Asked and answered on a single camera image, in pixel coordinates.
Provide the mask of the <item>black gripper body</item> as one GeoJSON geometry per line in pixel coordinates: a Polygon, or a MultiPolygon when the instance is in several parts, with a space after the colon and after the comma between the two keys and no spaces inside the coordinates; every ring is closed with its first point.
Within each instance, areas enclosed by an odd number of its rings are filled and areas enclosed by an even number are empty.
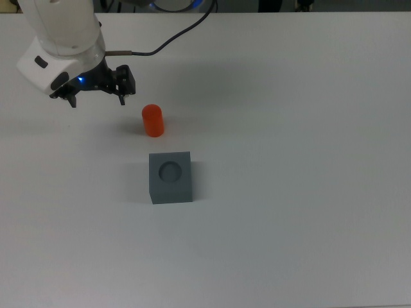
{"type": "Polygon", "coordinates": [[[112,70],[108,67],[107,61],[104,58],[95,68],[82,73],[66,83],[80,91],[101,90],[103,92],[113,93],[113,75],[112,70]]]}

